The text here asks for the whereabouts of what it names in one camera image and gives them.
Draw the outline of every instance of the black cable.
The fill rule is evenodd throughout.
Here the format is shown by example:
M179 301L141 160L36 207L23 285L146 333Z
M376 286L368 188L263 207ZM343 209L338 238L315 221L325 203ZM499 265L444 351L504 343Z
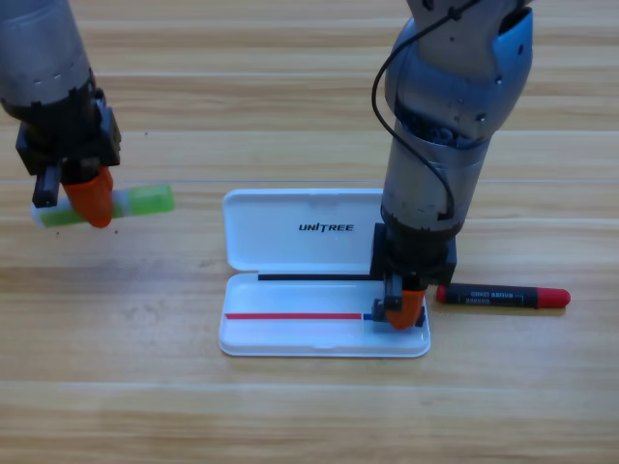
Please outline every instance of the black cable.
M380 67L380 70L378 71L378 74L376 75L376 78L374 79L374 84L371 87L371 107L374 110L374 114L376 115L376 118L378 118L378 121L380 121L380 124L382 124L383 128L385 128L385 130L395 140L397 140L404 148L406 148L419 161L421 161L432 172L432 174L434 174L436 176L436 178L441 182L441 184L445 188L445 192L447 193L447 213L444 214L444 215L443 214L439 215L439 217L438 217L439 220L447 220L447 219L451 219L451 218L454 217L455 209L456 209L456 201L454 199L454 193L452 192L452 188L449 186L449 183L441 175L441 173L438 172L438 170L422 154L420 154L417 150L415 150L408 143L406 143L406 141L402 137L400 137L396 133L396 131L393 130L389 126L387 121L385 121L385 118L383 118L382 114L380 114L380 110L378 109L377 97L376 97L377 94L378 94L378 84L380 84L380 79L382 78L382 76L385 73L385 71L387 70L387 68L389 68L389 65L391 65L393 63L393 61L396 59L396 57L405 48L407 48L411 44L414 44L416 41L421 39L423 36L426 36L430 32L435 31L436 29L438 29L439 27L441 27L445 23L449 22L450 20L458 21L460 19L461 15L462 15L462 13L467 11L469 8L474 7L475 5L480 3L481 1L482 0L470 0L469 2L465 3L464 5L462 5L459 8L451 7L449 9L448 13L445 16L443 16L441 19L439 19L438 21L434 22L433 24L430 24L430 26L428 26L423 31L415 34L410 39L408 39L408 40L402 42L400 45L398 45L398 47L396 49L394 49L394 51L392 51L391 54L389 55L389 57L385 60L385 63L383 63L383 66Z

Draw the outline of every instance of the black line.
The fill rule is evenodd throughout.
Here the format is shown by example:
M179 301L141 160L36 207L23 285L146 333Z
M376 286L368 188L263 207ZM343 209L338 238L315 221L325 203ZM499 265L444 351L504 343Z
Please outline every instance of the black line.
M382 279L360 274L259 274L258 280L379 281Z

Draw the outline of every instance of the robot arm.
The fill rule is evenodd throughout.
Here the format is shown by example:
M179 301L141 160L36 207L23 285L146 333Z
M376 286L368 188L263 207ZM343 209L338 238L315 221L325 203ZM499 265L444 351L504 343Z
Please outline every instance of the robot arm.
M533 14L524 1L407 1L413 19L394 50L447 20L387 68L395 139L381 205L385 224L376 226L370 273L385 280L374 320L400 329L415 324L429 285L452 279L456 235L490 139L524 88L533 43Z
M107 226L121 137L68 0L0 2L0 102L21 121L16 148L37 176L35 207L55 206L62 184L81 216Z

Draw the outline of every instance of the wood grain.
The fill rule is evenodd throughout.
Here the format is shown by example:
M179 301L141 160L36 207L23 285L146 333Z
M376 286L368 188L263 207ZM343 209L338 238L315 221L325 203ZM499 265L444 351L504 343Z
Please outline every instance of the wood grain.
M403 0L72 0L123 130L119 188L177 210L37 229L0 115L0 462L619 462L619 4L538 0L525 94L457 281L565 312L432 304L414 361L238 359L218 329L232 189L382 185L373 74Z

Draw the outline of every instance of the unitree logo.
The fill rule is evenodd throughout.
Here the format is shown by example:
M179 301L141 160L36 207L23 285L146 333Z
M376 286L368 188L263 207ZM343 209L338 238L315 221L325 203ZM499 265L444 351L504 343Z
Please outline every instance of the unitree logo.
M299 230L315 232L352 232L355 230L354 224L301 224Z

